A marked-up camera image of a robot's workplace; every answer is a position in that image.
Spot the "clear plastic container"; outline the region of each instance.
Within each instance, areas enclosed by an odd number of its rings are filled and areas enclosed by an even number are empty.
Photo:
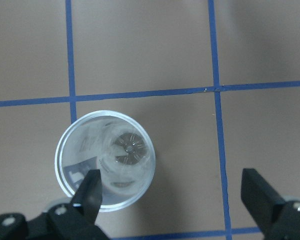
[[[91,169],[100,169],[100,212],[125,208],[148,189],[156,167],[153,144],[142,126],[120,112],[91,112],[62,135],[55,152],[55,174],[72,197]]]

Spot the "bolt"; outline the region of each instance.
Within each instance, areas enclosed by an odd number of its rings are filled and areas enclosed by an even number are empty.
[[[294,204],[293,204],[293,208],[294,209],[296,209],[298,212],[300,212],[300,202],[295,202]]]
[[[8,226],[14,224],[15,221],[16,221],[15,217],[11,215],[2,221],[2,226],[8,227]]]
[[[65,205],[62,205],[60,207],[58,207],[54,213],[57,214],[57,215],[62,215],[62,214],[65,214],[67,212],[67,208],[65,207]]]

